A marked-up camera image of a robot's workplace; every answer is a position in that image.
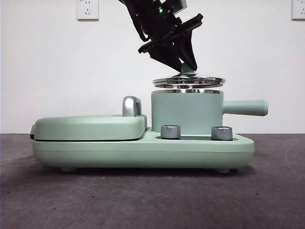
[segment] mint green appliance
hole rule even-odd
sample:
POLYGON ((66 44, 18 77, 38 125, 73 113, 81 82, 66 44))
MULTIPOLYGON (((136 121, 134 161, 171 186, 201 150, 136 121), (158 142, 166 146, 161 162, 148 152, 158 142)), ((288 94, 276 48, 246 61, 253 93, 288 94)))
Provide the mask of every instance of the mint green appliance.
POLYGON ((227 173, 248 165, 254 143, 222 126, 223 114, 263 116, 267 111, 264 100, 224 102, 223 93, 216 90, 155 91, 150 128, 141 101, 127 96, 121 115, 39 119, 31 130, 33 153, 44 165, 62 171, 141 167, 212 168, 227 173), (215 127, 230 131, 213 136, 215 127))

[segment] rubber foot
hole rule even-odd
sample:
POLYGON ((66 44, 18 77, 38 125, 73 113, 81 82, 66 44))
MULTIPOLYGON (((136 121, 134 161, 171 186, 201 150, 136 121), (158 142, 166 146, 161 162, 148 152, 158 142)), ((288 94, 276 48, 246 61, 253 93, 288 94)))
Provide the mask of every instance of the rubber foot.
POLYGON ((216 169, 214 169, 214 171, 216 173, 229 173, 230 169, 229 168, 216 168, 216 169))
POLYGON ((69 167, 62 167, 61 168, 62 172, 74 172, 76 170, 77 170, 77 168, 69 168, 69 167))

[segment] silver knob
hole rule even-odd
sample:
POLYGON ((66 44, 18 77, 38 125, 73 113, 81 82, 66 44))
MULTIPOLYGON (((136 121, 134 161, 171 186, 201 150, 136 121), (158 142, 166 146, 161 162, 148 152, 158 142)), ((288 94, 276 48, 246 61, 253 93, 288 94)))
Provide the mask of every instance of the silver knob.
POLYGON ((161 138, 179 139, 181 137, 181 128, 179 125, 161 126, 161 138))
POLYGON ((213 126, 211 129, 211 139, 219 141, 233 140, 232 127, 213 126))

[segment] appliance base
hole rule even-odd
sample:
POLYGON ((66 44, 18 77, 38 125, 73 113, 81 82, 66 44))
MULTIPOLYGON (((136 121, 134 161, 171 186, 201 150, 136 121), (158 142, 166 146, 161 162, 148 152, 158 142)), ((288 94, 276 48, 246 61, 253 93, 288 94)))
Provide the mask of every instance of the appliance base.
POLYGON ((77 168, 212 168, 220 173, 241 168, 254 154, 254 142, 240 135, 215 141, 160 139, 147 128, 128 141, 33 141, 33 153, 44 165, 71 172, 77 168))

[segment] white wall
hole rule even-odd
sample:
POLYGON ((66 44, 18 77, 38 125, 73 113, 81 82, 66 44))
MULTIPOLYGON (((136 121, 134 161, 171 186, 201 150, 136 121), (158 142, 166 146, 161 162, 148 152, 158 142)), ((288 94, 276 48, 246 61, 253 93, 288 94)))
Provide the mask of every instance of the white wall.
MULTIPOLYGON (((75 0, 1 1, 1 132, 39 118, 120 114, 135 95, 151 120, 152 81, 176 72, 139 54, 127 9, 100 0, 99 22, 78 22, 75 0)), ((305 21, 290 0, 188 0, 199 73, 225 78, 226 100, 266 99, 266 117, 225 115, 237 133, 305 133, 305 21)))

